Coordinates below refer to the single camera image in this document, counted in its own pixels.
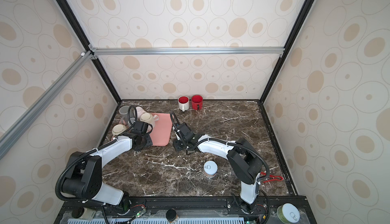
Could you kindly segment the white mug red inside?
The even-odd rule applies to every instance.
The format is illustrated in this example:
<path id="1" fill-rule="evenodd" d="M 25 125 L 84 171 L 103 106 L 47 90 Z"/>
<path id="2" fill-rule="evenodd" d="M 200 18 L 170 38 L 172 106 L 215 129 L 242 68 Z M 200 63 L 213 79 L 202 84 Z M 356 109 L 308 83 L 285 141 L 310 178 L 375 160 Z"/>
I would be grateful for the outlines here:
<path id="1" fill-rule="evenodd" d="M 179 109 L 182 112 L 187 111 L 189 109 L 189 107 L 190 107 L 190 99 L 189 99 L 189 97 L 187 97 L 187 96 L 179 97 L 178 105 L 179 105 Z"/>

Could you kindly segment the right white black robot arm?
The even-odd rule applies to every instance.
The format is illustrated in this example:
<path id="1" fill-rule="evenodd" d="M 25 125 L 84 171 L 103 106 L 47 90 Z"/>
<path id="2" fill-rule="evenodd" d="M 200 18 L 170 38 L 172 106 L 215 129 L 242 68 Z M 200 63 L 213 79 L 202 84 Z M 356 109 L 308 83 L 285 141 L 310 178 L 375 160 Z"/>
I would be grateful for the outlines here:
<path id="1" fill-rule="evenodd" d="M 230 163 L 241 181 L 240 200 L 233 196 L 245 214 L 251 214 L 256 205 L 260 185 L 270 177 L 270 168 L 258 151 L 244 138 L 226 141 L 207 134 L 195 133 L 186 123 L 181 123 L 174 112 L 170 113 L 176 139 L 173 146 L 179 151 L 198 151 L 222 157 Z"/>

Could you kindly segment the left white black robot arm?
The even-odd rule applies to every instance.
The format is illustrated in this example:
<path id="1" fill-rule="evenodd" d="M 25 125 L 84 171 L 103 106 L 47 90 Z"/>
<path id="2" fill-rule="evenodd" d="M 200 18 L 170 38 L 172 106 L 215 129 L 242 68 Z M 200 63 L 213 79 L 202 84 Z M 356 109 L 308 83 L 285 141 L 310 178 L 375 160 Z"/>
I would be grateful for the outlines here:
<path id="1" fill-rule="evenodd" d="M 127 117 L 129 128 L 112 141 L 85 153 L 71 154 L 55 185 L 55 194 L 60 200 L 95 201 L 120 215 L 128 213 L 131 208 L 129 193 L 103 183 L 102 169 L 122 153 L 152 146 L 148 128 L 153 126 L 138 120 L 135 105 L 129 107 Z"/>

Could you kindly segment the cream speckled mug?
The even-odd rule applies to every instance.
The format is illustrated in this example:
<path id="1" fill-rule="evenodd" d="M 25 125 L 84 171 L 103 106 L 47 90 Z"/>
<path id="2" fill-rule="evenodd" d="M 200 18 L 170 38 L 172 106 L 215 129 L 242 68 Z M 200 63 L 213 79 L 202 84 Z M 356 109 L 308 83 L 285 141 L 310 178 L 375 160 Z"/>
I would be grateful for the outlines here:
<path id="1" fill-rule="evenodd" d="M 156 114 L 151 114 L 151 113 L 145 112 L 140 116 L 140 120 L 145 122 L 145 123 L 148 123 L 149 125 L 151 125 L 154 128 L 155 123 L 159 120 L 159 116 Z"/>

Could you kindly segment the beige mug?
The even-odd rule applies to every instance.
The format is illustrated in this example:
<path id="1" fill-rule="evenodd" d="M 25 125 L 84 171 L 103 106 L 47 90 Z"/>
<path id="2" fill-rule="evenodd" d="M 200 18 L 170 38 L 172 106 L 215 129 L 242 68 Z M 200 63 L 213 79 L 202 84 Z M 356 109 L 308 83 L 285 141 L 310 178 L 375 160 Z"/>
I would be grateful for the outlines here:
<path id="1" fill-rule="evenodd" d="M 116 137 L 126 131 L 128 129 L 128 126 L 123 125 L 123 124 L 117 124 L 113 127 L 112 129 L 112 136 Z"/>

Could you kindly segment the pale pink mug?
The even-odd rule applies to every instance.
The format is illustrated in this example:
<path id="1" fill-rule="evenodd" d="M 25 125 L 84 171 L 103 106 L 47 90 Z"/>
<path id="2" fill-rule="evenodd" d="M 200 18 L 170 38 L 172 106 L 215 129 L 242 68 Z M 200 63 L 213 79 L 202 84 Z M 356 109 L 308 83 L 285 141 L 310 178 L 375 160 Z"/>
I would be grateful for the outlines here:
<path id="1" fill-rule="evenodd" d="M 146 111 L 140 107 L 140 106 L 137 106 L 136 107 L 136 112 L 137 112 L 137 120 L 140 120 L 141 116 L 146 113 Z"/>

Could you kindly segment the tall dark grey mug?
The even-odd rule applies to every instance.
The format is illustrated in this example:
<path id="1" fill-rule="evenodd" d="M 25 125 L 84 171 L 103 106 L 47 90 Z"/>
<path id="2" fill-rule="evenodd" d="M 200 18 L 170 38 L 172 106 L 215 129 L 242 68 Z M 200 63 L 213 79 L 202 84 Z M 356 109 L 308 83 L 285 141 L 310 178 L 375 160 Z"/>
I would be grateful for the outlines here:
<path id="1" fill-rule="evenodd" d="M 123 106 L 119 109 L 121 116 L 120 124 L 125 126 L 131 126 L 135 121 L 134 108 L 132 106 Z"/>

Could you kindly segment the pink plastic tray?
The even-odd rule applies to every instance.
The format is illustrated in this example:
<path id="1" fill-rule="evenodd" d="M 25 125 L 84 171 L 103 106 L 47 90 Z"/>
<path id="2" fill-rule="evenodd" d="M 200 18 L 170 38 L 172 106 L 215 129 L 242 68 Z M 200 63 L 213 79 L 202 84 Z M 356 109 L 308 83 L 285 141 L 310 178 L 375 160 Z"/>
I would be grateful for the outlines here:
<path id="1" fill-rule="evenodd" d="M 150 134 L 152 146 L 167 146 L 172 131 L 172 121 L 168 113 L 152 113 L 157 115 L 158 120 L 155 122 L 152 133 Z"/>

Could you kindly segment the white lidded small can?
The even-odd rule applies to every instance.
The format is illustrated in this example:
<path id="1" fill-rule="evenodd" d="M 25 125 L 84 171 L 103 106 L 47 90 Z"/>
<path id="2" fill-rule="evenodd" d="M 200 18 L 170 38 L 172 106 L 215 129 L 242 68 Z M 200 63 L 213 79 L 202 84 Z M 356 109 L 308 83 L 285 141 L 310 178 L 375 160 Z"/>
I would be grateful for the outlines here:
<path id="1" fill-rule="evenodd" d="M 208 178 L 213 178 L 218 170 L 218 166 L 214 161 L 207 161 L 204 164 L 204 174 Z"/>

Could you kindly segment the black round knob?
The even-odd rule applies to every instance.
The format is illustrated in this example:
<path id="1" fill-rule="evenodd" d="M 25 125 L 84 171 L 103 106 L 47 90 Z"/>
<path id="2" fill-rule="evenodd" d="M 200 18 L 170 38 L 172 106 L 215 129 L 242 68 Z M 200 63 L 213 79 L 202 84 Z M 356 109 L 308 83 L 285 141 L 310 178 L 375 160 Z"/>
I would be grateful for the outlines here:
<path id="1" fill-rule="evenodd" d="M 174 223 L 175 221 L 178 220 L 178 215 L 177 215 L 177 212 L 176 210 L 174 209 L 169 209 L 167 212 L 166 212 L 166 219 L 167 221 L 172 224 Z"/>

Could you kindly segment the white plug adapter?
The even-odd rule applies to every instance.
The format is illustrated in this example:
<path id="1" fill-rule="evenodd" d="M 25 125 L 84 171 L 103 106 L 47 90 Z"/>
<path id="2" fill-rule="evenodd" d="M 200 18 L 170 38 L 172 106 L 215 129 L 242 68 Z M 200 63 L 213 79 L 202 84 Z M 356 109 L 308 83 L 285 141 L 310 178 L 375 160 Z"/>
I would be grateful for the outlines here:
<path id="1" fill-rule="evenodd" d="M 78 207 L 76 209 L 73 209 L 72 218 L 81 219 L 85 221 L 92 221 L 95 214 L 96 214 L 96 210 L 94 209 L 90 209 L 86 207 Z"/>

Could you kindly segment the red handled tool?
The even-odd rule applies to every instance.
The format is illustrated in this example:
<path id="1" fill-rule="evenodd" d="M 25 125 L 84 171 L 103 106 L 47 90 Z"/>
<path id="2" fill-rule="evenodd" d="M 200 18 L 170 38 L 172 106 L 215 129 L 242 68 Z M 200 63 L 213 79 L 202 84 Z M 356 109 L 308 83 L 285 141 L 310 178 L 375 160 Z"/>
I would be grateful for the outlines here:
<path id="1" fill-rule="evenodd" d="M 259 183 L 267 183 L 272 181 L 284 181 L 284 178 L 282 176 L 275 176 L 275 175 L 267 176 L 266 172 L 261 172 Z"/>

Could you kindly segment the black base frame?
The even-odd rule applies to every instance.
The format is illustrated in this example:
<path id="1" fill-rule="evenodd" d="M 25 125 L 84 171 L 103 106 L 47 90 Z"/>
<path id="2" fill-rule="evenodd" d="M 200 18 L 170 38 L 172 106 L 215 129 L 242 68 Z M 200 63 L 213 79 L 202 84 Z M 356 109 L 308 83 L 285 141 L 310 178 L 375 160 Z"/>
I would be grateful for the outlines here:
<path id="1" fill-rule="evenodd" d="M 73 219 L 78 207 L 96 210 L 92 224 L 167 224 L 166 212 L 174 209 L 178 220 L 173 224 L 280 224 L 277 208 L 285 203 L 296 206 L 301 224 L 315 224 L 314 214 L 303 196 L 260 196 L 255 209 L 245 214 L 230 197 L 132 197 L 128 213 L 120 215 L 97 202 L 66 202 L 55 219 L 56 224 L 84 224 Z"/>

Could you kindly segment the horizontal aluminium rail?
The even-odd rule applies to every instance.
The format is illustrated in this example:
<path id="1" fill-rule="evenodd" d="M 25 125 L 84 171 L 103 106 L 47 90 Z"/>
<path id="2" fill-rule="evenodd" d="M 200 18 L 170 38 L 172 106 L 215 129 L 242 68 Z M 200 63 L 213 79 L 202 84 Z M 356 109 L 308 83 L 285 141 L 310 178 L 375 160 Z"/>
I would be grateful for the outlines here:
<path id="1" fill-rule="evenodd" d="M 284 47 L 92 48 L 99 55 L 283 54 Z"/>

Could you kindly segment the diagonal aluminium rail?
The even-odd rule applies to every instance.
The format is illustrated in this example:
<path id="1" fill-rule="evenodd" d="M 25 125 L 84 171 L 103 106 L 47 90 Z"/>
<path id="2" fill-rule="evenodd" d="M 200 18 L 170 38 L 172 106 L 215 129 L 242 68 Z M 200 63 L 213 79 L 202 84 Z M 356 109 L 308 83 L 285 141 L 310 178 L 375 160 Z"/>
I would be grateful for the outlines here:
<path id="1" fill-rule="evenodd" d="M 71 66 L 41 95 L 41 97 L 9 128 L 1 138 L 1 158 L 3 158 L 38 116 L 61 93 L 63 88 L 92 57 L 91 51 L 85 51 Z"/>

